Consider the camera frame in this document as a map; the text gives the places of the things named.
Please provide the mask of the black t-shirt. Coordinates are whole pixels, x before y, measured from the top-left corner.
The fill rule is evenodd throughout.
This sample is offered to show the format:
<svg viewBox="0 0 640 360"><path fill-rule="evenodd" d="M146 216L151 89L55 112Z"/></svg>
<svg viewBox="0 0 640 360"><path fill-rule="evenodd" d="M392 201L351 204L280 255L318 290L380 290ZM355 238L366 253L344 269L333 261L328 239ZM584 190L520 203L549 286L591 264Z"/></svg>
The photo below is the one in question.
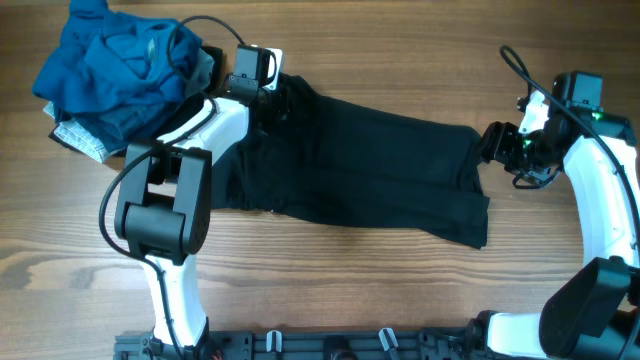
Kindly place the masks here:
<svg viewBox="0 0 640 360"><path fill-rule="evenodd" d="M284 75L286 114L251 129L215 163L214 209L313 223L420 229L480 249L489 198L478 132L358 106Z"/></svg>

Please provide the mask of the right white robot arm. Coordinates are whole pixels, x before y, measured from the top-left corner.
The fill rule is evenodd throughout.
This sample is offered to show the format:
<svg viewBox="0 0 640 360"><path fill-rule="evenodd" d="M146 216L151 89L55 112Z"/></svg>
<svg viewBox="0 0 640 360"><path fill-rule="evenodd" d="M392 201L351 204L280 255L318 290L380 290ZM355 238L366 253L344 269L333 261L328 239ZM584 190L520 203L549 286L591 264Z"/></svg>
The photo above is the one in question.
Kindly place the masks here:
<svg viewBox="0 0 640 360"><path fill-rule="evenodd" d="M492 123L481 158L497 161L520 188L544 188L560 173L573 187L583 267L539 313L491 313L483 344L504 357L636 359L639 356L639 212L636 139L630 122L604 112L602 78L574 71L554 81L551 102L520 100L522 122Z"/></svg>

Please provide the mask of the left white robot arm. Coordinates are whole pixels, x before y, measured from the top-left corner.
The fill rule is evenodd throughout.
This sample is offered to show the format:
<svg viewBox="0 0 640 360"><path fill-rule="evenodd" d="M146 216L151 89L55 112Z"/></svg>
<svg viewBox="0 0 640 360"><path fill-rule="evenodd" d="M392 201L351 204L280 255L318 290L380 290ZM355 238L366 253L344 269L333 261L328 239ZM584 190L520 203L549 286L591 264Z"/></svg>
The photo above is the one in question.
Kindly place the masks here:
<svg viewBox="0 0 640 360"><path fill-rule="evenodd" d="M246 137L259 97L279 93L283 62L278 48L239 46L222 94L200 100L190 118L157 141L126 152L113 184L114 229L146 274L155 314L143 342L150 359L215 355L196 269L210 224L212 170Z"/></svg>

